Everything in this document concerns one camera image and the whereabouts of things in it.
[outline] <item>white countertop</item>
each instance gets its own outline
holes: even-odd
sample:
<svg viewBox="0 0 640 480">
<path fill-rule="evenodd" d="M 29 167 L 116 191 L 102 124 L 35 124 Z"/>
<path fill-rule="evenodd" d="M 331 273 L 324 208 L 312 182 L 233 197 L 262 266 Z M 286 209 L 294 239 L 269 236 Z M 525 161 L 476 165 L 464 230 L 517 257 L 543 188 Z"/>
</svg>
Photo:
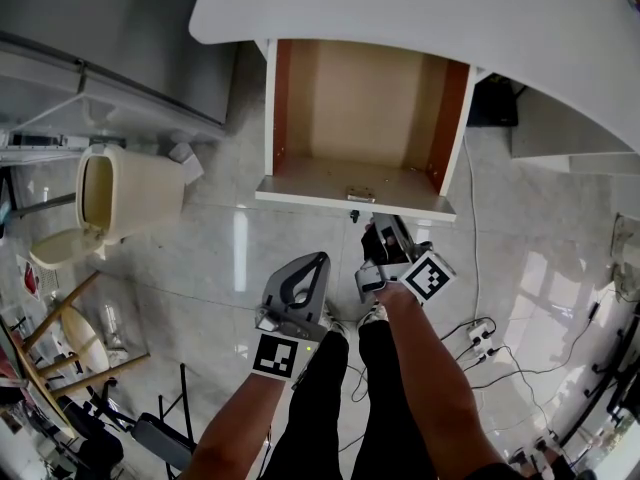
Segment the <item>white countertop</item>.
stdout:
<svg viewBox="0 0 640 480">
<path fill-rule="evenodd" d="M 640 151 L 640 16 L 625 0 L 198 0 L 211 44 L 321 38 L 474 64 L 583 112 Z"/>
</svg>

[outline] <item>trash can lid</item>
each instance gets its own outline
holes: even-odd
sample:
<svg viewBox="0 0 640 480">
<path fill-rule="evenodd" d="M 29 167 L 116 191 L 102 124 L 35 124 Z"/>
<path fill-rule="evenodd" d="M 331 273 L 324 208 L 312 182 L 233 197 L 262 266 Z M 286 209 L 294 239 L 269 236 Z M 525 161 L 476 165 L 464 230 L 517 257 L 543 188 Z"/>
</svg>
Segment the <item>trash can lid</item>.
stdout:
<svg viewBox="0 0 640 480">
<path fill-rule="evenodd" d="M 38 265 L 55 270 L 81 260 L 102 245 L 102 232 L 66 229 L 31 246 L 31 258 Z"/>
</svg>

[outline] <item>open cabinet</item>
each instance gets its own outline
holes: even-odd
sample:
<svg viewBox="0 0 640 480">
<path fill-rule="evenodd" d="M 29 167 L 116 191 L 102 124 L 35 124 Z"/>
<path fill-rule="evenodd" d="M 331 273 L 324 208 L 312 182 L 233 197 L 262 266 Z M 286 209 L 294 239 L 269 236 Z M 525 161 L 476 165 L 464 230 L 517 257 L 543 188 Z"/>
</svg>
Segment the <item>open cabinet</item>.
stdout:
<svg viewBox="0 0 640 480">
<path fill-rule="evenodd" d="M 445 196 L 474 81 L 468 64 L 400 48 L 271 41 L 256 198 L 455 220 Z"/>
</svg>

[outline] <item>white trash can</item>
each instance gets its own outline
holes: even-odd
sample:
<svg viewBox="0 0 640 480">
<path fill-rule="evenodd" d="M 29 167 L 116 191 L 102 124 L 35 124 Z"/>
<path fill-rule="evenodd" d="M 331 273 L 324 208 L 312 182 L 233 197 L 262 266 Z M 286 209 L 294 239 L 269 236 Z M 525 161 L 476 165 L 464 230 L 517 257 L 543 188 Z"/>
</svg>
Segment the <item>white trash can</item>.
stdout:
<svg viewBox="0 0 640 480">
<path fill-rule="evenodd" d="M 177 220 L 184 173 L 168 158 L 95 144 L 80 159 L 76 177 L 78 228 L 56 233 L 31 247 L 40 266 L 57 269 L 81 260 L 103 244 L 159 222 Z"/>
</svg>

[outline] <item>white cable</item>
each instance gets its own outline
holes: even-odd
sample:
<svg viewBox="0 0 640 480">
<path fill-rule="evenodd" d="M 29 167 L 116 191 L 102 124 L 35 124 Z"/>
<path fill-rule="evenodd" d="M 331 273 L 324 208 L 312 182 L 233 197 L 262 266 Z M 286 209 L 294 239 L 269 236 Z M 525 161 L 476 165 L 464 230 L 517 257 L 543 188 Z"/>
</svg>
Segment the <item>white cable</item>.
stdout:
<svg viewBox="0 0 640 480">
<path fill-rule="evenodd" d="M 467 148 L 467 136 L 462 137 L 462 144 L 464 145 L 464 152 L 467 154 L 467 161 L 469 162 L 469 186 L 471 188 L 471 211 L 473 213 L 473 249 L 476 262 L 476 307 L 473 311 L 473 318 L 478 318 L 478 306 L 480 305 L 480 268 L 478 266 L 478 219 L 476 217 L 476 198 L 473 185 L 473 166 L 471 165 L 471 155 Z"/>
</svg>

